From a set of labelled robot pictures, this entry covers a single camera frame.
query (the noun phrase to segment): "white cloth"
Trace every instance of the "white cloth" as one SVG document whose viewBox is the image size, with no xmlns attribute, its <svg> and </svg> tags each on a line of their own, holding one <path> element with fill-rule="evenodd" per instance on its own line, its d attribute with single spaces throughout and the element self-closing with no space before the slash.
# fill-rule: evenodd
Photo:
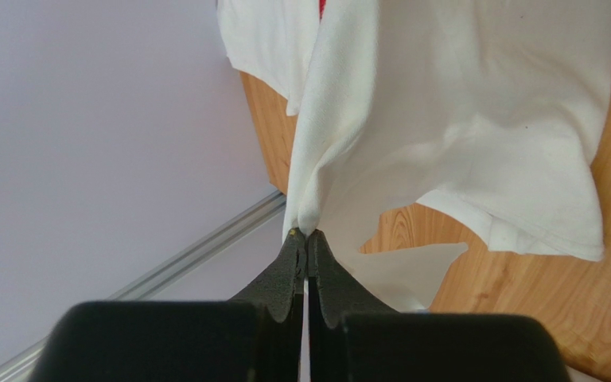
<svg viewBox="0 0 611 382">
<path fill-rule="evenodd" d="M 289 29 L 291 17 L 274 23 Z M 221 29 L 235 64 L 229 35 L 239 31 Z M 601 259 L 590 163 L 609 106 L 611 1 L 328 0 L 315 33 L 299 53 L 309 58 L 302 97 L 281 92 L 300 100 L 285 232 L 321 229 L 339 261 L 400 310 L 429 304 L 464 250 L 356 253 L 380 213 L 414 201 L 491 251 Z M 242 54 L 265 60 L 252 47 L 262 44 Z M 294 73 L 291 62 L 305 61 L 237 68 L 272 86 L 263 73 Z"/>
<path fill-rule="evenodd" d="M 263 80 L 298 114 L 320 24 L 317 0 L 219 0 L 218 22 L 233 68 Z"/>
</svg>

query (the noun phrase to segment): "black plastic part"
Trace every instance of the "black plastic part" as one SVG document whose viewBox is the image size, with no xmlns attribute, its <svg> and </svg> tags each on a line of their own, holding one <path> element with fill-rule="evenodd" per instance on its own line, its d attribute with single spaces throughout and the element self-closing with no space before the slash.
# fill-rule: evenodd
<svg viewBox="0 0 611 382">
<path fill-rule="evenodd" d="M 569 381 L 531 318 L 399 314 L 364 289 L 316 231 L 227 302 L 89 302 L 56 325 L 31 382 L 298 379 L 309 280 L 313 382 Z"/>
<path fill-rule="evenodd" d="M 84 303 L 56 325 L 29 380 L 256 380 L 265 316 L 247 303 Z"/>
<path fill-rule="evenodd" d="M 568 382 L 550 334 L 532 318 L 399 314 L 308 239 L 310 376 L 323 381 Z"/>
<path fill-rule="evenodd" d="M 570 381 L 551 336 L 524 316 L 350 314 L 339 333 L 351 382 Z"/>
</svg>

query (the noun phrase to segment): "wood grain surface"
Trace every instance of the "wood grain surface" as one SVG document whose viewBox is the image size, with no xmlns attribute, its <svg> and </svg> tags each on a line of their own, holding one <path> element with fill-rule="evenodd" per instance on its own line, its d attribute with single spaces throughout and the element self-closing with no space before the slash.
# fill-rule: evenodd
<svg viewBox="0 0 611 382">
<path fill-rule="evenodd" d="M 286 101 L 242 73 L 271 182 L 286 192 L 295 118 Z M 505 312 L 541 321 L 568 365 L 611 380 L 611 106 L 593 165 L 605 226 L 605 260 L 491 253 L 456 220 L 421 205 L 384 213 L 364 252 L 466 242 L 431 306 L 434 312 Z"/>
</svg>

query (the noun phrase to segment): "white towel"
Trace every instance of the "white towel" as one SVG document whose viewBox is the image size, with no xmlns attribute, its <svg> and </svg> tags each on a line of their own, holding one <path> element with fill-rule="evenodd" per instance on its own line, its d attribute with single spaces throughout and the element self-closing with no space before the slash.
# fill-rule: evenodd
<svg viewBox="0 0 611 382">
<path fill-rule="evenodd" d="M 221 21 L 230 3 L 245 2 L 221 1 Z M 302 32 L 293 17 L 274 23 Z M 234 57 L 241 32 L 221 29 L 234 64 L 267 59 L 266 46 Z M 328 0 L 308 31 L 317 37 L 300 41 L 312 49 L 238 66 L 273 86 L 265 73 L 287 78 L 309 58 L 302 94 L 277 89 L 300 104 L 285 232 L 324 231 L 339 261 L 400 310 L 430 304 L 464 251 L 357 254 L 380 213 L 414 201 L 491 251 L 601 259 L 590 163 L 609 106 L 611 1 Z"/>
</svg>

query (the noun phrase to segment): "white wall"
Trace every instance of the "white wall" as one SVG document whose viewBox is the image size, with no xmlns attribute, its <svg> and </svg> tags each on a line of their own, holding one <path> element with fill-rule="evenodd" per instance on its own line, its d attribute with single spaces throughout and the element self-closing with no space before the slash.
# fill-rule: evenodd
<svg viewBox="0 0 611 382">
<path fill-rule="evenodd" d="M 0 364 L 274 190 L 214 3 L 0 0 Z"/>
<path fill-rule="evenodd" d="M 278 256 L 284 212 L 214 255 L 153 300 L 227 300 L 246 287 Z"/>
</svg>

